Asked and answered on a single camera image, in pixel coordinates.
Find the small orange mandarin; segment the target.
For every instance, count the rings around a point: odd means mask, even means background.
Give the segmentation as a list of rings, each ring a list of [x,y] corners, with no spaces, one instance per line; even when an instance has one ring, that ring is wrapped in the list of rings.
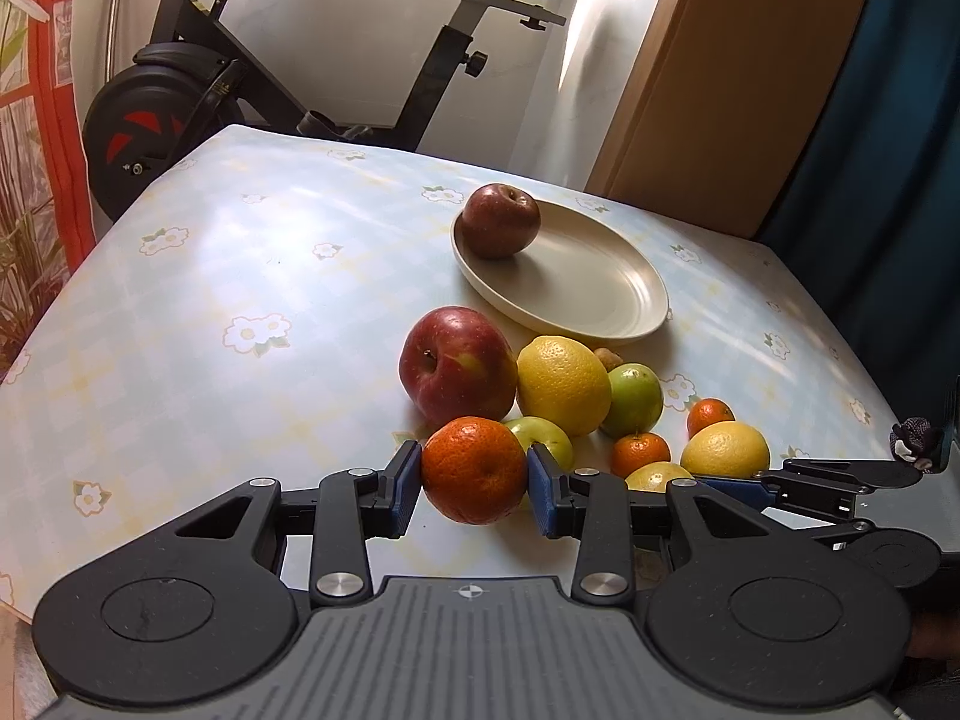
[[[610,473],[626,479],[643,466],[670,461],[667,442],[658,434],[630,434],[615,440],[610,452]]]

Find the small yellow lemon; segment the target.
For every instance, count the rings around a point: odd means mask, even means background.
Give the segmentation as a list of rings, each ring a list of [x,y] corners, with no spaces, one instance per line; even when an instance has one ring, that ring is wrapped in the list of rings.
[[[626,486],[630,491],[641,493],[663,493],[667,484],[674,479],[692,479],[693,475],[683,466],[672,461],[653,461],[636,468],[625,478]]]

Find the large orange mandarin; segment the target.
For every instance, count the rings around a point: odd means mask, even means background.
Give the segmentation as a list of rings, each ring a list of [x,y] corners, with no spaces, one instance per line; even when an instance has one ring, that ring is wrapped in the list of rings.
[[[527,491],[527,460],[501,422],[464,416],[421,447],[421,483],[452,522],[488,525],[511,514]]]

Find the green round apple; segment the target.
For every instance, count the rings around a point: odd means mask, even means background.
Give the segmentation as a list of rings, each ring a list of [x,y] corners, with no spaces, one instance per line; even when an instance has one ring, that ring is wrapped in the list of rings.
[[[602,433],[612,439],[628,434],[651,433],[664,409],[661,381],[651,367],[625,362],[608,372],[612,403]]]

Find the large yellow grapefruit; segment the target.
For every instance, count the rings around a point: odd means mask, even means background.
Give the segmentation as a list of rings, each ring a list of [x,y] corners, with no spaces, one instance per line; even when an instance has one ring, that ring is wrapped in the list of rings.
[[[517,406],[524,416],[548,419],[569,437],[594,433],[612,405],[605,367],[573,338],[540,335],[516,359]]]

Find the small mandarin at rear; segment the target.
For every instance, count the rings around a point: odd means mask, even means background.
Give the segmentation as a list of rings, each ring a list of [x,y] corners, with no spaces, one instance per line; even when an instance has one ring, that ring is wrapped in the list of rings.
[[[686,415],[686,435],[693,439],[705,427],[718,422],[734,421],[736,415],[731,406],[719,398],[702,398],[695,401]]]

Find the brown kiwi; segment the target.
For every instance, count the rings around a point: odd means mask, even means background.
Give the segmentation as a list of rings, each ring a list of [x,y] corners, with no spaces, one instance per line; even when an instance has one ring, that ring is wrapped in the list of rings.
[[[622,356],[613,353],[612,349],[596,348],[594,349],[594,355],[601,361],[602,366],[605,367],[607,372],[613,371],[613,369],[617,369],[617,367],[623,364]]]

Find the large red apple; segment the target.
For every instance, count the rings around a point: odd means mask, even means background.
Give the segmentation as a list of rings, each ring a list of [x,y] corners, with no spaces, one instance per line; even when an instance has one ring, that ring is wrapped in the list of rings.
[[[444,305],[412,327],[398,377],[433,426],[462,416],[500,421],[514,405],[516,359],[505,335],[477,310]]]

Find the floral plastic tablecloth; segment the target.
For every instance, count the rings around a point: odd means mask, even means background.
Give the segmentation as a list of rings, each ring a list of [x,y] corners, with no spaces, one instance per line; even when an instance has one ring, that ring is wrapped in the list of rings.
[[[451,250],[483,167],[221,132],[96,245],[2,380],[2,600],[254,476],[309,488],[427,432],[398,380],[413,324],[475,305]],[[615,229],[670,309],[626,357],[658,372],[662,435],[719,398],[775,460],[880,457],[893,411],[770,250],[556,185]]]

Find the beige round plate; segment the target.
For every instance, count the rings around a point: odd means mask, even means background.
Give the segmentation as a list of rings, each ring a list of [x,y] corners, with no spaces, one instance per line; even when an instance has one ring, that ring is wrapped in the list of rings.
[[[529,330],[584,343],[627,344],[657,332],[669,294],[654,265],[612,227],[540,202],[540,231],[519,254],[485,260],[451,232],[462,277],[491,307]]]

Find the teal curtain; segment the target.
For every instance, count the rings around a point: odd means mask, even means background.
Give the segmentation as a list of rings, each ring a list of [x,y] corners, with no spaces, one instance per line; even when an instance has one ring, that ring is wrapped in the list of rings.
[[[946,422],[958,377],[958,0],[866,0],[814,132],[757,238],[811,345],[784,447],[887,450]]]

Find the dark red apple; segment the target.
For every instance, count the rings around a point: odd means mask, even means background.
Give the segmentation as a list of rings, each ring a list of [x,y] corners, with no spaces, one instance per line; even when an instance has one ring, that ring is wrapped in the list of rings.
[[[507,259],[537,238],[540,208],[522,188],[502,182],[485,184],[470,195],[459,227],[467,249],[477,257]]]

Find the wooden wardrobe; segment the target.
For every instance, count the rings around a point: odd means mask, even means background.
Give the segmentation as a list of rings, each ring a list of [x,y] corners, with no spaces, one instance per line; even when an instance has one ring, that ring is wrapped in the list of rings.
[[[587,192],[750,238],[866,0],[658,0]]]

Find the black exercise bike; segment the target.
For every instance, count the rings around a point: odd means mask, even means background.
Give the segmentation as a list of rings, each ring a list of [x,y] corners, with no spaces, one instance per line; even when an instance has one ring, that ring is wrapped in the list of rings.
[[[545,0],[459,0],[434,39],[397,121],[390,127],[338,125],[304,107],[224,26],[228,0],[160,0],[151,36],[132,64],[99,89],[83,122],[93,199],[119,221],[146,188],[190,151],[248,110],[270,132],[413,151],[420,146],[456,73],[478,76],[487,54],[474,49],[483,15],[501,10],[544,31],[565,17]]]

